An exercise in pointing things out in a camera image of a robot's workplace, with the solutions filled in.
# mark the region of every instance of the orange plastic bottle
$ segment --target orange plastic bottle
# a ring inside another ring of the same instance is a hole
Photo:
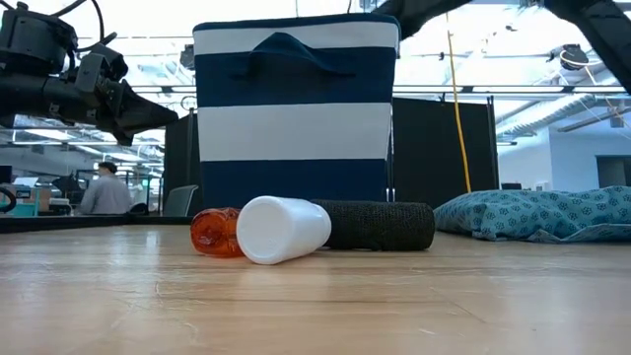
[[[237,242],[235,208],[211,208],[199,212],[190,225],[190,239],[199,252],[216,257],[244,256]]]

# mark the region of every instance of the wooden tabletop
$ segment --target wooden tabletop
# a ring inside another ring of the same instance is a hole
[[[631,248],[197,254],[187,228],[0,236],[0,354],[629,354]]]

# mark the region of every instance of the man in gray shirt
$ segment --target man in gray shirt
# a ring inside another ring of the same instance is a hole
[[[111,162],[99,163],[99,179],[93,180],[83,196],[79,211],[86,215],[125,214],[131,207],[131,194],[125,182],[116,177]]]

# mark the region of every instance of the foam roller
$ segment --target foam roller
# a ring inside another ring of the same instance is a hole
[[[436,225],[425,203],[313,200],[331,220],[331,249],[418,251],[430,247]]]

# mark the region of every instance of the navy and white striped bin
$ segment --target navy and white striped bin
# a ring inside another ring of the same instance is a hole
[[[394,18],[209,23],[193,37],[206,208],[386,200]]]

